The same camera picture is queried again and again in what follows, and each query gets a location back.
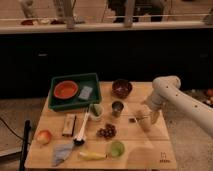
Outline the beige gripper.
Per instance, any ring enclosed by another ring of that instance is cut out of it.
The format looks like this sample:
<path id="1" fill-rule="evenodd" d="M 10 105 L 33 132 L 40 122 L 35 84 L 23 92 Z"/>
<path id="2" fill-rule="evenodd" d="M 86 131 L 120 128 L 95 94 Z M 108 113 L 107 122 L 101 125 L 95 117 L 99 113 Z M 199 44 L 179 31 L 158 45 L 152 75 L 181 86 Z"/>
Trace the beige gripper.
<path id="1" fill-rule="evenodd" d="M 137 121 L 143 129 L 147 129 L 149 127 L 149 118 L 151 119 L 151 123 L 155 124 L 159 116 L 160 112 L 151 110 L 148 105 L 141 105 L 136 110 L 136 117 L 138 117 Z"/>

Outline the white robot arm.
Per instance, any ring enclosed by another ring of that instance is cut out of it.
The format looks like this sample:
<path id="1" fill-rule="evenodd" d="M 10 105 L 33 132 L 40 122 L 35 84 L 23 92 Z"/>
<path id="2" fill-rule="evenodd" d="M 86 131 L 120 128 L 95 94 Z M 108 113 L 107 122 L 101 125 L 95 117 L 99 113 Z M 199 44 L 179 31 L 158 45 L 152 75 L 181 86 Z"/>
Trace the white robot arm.
<path id="1" fill-rule="evenodd" d="M 142 103 L 138 123 L 148 132 L 158 120 L 163 104 L 169 101 L 213 138 L 213 108 L 180 91 L 180 86 L 181 80 L 177 76 L 155 78 L 151 94 Z"/>

